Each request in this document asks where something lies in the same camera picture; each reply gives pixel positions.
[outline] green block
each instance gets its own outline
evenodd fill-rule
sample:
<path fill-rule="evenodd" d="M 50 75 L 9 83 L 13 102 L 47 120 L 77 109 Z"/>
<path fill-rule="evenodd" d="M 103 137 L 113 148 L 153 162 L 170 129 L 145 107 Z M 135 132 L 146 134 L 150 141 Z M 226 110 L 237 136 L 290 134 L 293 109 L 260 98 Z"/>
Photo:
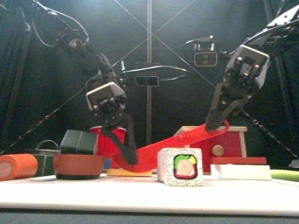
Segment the green block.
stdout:
<path fill-rule="evenodd" d="M 38 172 L 35 177 L 51 176 L 54 172 L 54 155 L 34 154 L 38 160 Z"/>
<path fill-rule="evenodd" d="M 94 155 L 98 152 L 98 134 L 69 129 L 61 143 L 61 154 Z"/>

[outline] black backdrop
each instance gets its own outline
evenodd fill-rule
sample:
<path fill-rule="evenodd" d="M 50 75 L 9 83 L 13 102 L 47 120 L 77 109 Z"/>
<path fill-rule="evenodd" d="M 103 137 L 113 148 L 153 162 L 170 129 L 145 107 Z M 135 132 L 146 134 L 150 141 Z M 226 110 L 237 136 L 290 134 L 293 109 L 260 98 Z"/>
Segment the black backdrop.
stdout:
<path fill-rule="evenodd" d="M 15 77 L 18 66 L 21 70 L 21 55 L 25 49 L 25 18 L 15 4 L 18 1 L 2 2 L 10 10 L 2 10 L 0 14 L 2 150 L 79 92 L 43 125 L 7 150 L 10 153 L 34 148 L 46 139 L 61 143 L 67 130 L 90 131 L 90 128 L 101 123 L 90 113 L 86 96 L 81 92 L 85 87 L 81 67 L 61 48 L 45 46 L 35 35 L 27 52 L 18 97 L 15 104 L 13 103 Z M 197 71 L 196 76 L 165 81 L 159 87 L 154 87 L 153 142 L 173 136 L 183 125 L 205 123 L 214 87 L 222 81 L 226 61 L 221 61 L 220 65 L 212 68 L 191 67 L 183 62 L 183 44 L 191 39 L 213 35 L 224 51 L 236 50 L 245 39 L 253 37 L 268 25 L 264 5 L 268 1 L 43 0 L 41 2 L 79 20 L 87 29 L 94 50 L 107 55 L 117 73 L 121 73 L 122 60 L 126 69 L 134 69 L 137 62 L 149 61 L 149 53 L 153 54 L 150 59 L 153 62 Z M 151 2 L 154 37 L 153 48 L 149 48 L 149 3 Z M 281 1 L 272 1 L 274 12 L 280 3 Z M 47 39 L 42 31 L 43 24 L 41 21 L 35 21 L 35 24 Z M 293 114 L 286 113 L 286 102 L 274 65 L 269 69 L 266 85 L 246 106 L 246 111 L 298 153 L 298 138 L 294 132 L 296 128 L 298 132 L 298 78 L 296 77 L 298 48 L 288 54 L 286 91 L 293 102 L 290 106 Z M 182 73 L 163 71 L 161 75 L 163 78 L 173 78 Z M 127 98 L 126 110 L 135 120 L 135 140 L 137 146 L 141 147 L 146 145 L 146 88 L 129 86 Z M 10 105 L 13 114 L 7 114 Z M 246 140 L 250 156 L 268 156 L 273 166 L 290 163 L 292 154 L 266 135 L 249 117 L 241 114 L 232 118 L 230 122 L 233 125 L 249 127 Z"/>

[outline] white table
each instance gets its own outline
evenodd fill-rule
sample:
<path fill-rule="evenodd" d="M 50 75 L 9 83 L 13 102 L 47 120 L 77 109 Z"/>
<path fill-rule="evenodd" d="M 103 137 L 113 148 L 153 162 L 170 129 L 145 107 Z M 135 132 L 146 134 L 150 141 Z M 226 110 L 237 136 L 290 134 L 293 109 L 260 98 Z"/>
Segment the white table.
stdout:
<path fill-rule="evenodd" d="M 225 180 L 205 176 L 205 186 L 198 187 L 167 186 L 157 176 L 102 175 L 93 180 L 58 180 L 49 176 L 0 182 L 5 214 L 30 209 L 296 218 L 298 203 L 299 183 L 284 180 Z"/>

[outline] white block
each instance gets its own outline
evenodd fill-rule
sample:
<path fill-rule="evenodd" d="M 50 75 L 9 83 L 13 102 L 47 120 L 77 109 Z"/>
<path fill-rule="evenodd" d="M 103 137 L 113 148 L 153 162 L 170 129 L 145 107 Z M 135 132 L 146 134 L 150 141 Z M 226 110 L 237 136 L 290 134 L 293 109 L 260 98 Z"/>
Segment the white block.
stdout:
<path fill-rule="evenodd" d="M 157 174 L 169 186 L 202 186 L 202 149 L 162 149 L 158 153 Z"/>
<path fill-rule="evenodd" d="M 212 176 L 220 179 L 270 180 L 270 165 L 266 164 L 213 164 Z"/>

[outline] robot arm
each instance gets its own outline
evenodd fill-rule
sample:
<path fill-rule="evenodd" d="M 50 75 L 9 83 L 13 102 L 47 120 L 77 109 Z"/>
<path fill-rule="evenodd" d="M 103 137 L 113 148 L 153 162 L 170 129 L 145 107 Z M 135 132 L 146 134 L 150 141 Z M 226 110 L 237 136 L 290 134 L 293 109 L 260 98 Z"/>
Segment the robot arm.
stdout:
<path fill-rule="evenodd" d="M 103 53 L 94 52 L 89 37 L 71 28 L 54 10 L 35 0 L 22 0 L 21 6 L 34 19 L 43 21 L 43 28 L 47 35 L 55 40 L 55 46 L 63 48 L 78 61 L 87 79 L 89 108 L 103 123 L 102 133 L 111 138 L 126 161 L 134 165 L 137 163 L 137 147 L 133 118 L 125 112 L 127 95 L 109 58 Z M 127 128 L 126 143 L 122 143 L 113 133 L 113 130 L 121 126 Z"/>
<path fill-rule="evenodd" d="M 217 85 L 206 130 L 214 131 L 237 114 L 264 87 L 270 57 L 286 52 L 299 40 L 299 5 L 282 14 L 266 29 L 233 53 L 224 82 Z"/>

